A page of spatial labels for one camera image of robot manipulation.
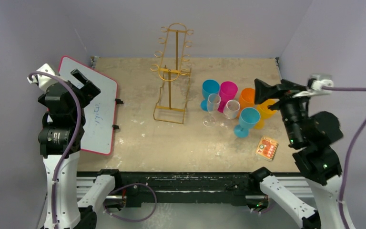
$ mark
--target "clear glass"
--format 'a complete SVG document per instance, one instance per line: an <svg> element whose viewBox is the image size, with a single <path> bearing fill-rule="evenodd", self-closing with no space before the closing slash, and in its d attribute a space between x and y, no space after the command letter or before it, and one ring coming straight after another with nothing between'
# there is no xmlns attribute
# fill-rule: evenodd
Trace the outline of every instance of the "clear glass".
<svg viewBox="0 0 366 229"><path fill-rule="evenodd" d="M221 97L219 94L210 94L207 99L207 111L208 115L203 118L203 124L207 127L212 127L216 123L215 113L218 111L218 107L221 103Z"/></svg>
<svg viewBox="0 0 366 229"><path fill-rule="evenodd" d="M238 116L240 108L239 102L233 99L225 104L223 113L226 119L221 123L222 128L229 129L232 127L232 119Z"/></svg>

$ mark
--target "beige table surface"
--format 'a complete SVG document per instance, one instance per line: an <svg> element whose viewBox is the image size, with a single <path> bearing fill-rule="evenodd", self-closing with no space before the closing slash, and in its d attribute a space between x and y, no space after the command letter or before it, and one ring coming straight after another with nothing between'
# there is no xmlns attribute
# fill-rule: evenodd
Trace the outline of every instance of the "beige table surface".
<svg viewBox="0 0 366 229"><path fill-rule="evenodd" d="M168 66L174 66L172 60ZM267 167L274 172L297 172L288 147L288 138L279 112L266 121L262 130L251 129L247 138L237 138L233 129L219 125L206 127L202 119L207 114L200 108L203 100L202 83L215 79L219 83L233 81L239 91L254 87L259 78L269 84L279 83L274 59L206 59L192 58L186 67L192 68L191 88L184 124L155 121L153 109L162 80L150 70L159 59L99 58L95 69L115 79L119 85L113 152L108 155L82 152L79 171L118 168L121 171L183 171L183 172L251 172ZM172 82L172 106L184 107L187 77ZM167 102L165 87L162 102ZM169 117L168 112L159 113ZM273 162L255 155L260 138L269 136L279 142Z"/></svg>

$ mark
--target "whiteboard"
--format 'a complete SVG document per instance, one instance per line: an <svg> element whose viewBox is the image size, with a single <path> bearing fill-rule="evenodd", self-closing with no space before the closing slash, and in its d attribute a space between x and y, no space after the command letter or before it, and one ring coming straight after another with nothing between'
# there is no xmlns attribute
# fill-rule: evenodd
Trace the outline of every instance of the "whiteboard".
<svg viewBox="0 0 366 229"><path fill-rule="evenodd" d="M86 124L83 126L85 134L81 140L81 148L85 151L109 155L113 146L112 125L116 112L114 99L117 96L117 82L68 56L63 56L59 67L60 76L78 88L81 88L83 84L71 75L71 71L74 69L78 69L101 91L84 108Z"/></svg>

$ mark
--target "orange packet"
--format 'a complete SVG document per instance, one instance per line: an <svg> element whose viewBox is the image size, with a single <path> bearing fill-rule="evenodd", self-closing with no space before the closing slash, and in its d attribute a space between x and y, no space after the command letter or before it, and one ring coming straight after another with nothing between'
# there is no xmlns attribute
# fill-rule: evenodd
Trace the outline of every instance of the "orange packet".
<svg viewBox="0 0 366 229"><path fill-rule="evenodd" d="M257 145L256 155L259 155L263 159L272 161L275 156L275 152L278 147L278 142L272 138L263 136Z"/></svg>

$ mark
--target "tabletop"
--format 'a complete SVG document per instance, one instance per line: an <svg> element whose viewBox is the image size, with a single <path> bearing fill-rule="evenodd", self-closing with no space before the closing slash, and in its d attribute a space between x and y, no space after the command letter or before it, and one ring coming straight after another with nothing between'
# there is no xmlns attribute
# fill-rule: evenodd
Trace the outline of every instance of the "tabletop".
<svg viewBox="0 0 366 229"><path fill-rule="evenodd" d="M121 171L162 172L251 172L266 167L273 172L298 172L288 147L288 137L279 112L265 121L261 130L251 129L249 136L238 138L231 129L217 125L206 127L200 108L204 99L202 83L214 79L219 83L232 81L238 85L236 100L246 87L254 88L259 78L272 85L280 82L275 59L210 59L191 58L185 68L192 69L184 124L155 121L153 111L159 98L162 79L150 66L157 58L99 58L95 70L115 79L119 86L115 123L120 130L114 134L112 153L108 156L81 152L79 171L118 168ZM174 66L168 59L169 66ZM171 82L173 107L184 108L188 76ZM168 103L168 83L162 94L162 105ZM180 119L179 112L157 113L167 119ZM223 121L222 114L217 121ZM279 146L273 161L255 154L262 136L275 139Z"/></svg>

